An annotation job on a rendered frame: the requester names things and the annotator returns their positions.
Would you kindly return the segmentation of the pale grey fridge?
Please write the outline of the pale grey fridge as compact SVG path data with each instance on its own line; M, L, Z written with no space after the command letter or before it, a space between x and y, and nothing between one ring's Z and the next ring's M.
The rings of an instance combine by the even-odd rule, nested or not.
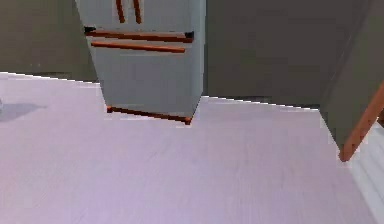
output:
M121 111L190 124L203 92L206 0L75 0L109 113ZM185 48L185 53L92 47L113 42Z

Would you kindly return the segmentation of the brown wooden door frame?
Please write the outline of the brown wooden door frame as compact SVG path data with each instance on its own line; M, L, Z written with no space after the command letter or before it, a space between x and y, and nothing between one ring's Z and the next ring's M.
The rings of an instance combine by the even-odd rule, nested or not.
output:
M342 144L339 152L339 159L342 162L349 161L356 152L358 146L372 127L373 123L380 116L384 109L384 81L372 96L369 104L359 118L357 124L352 129L346 141Z

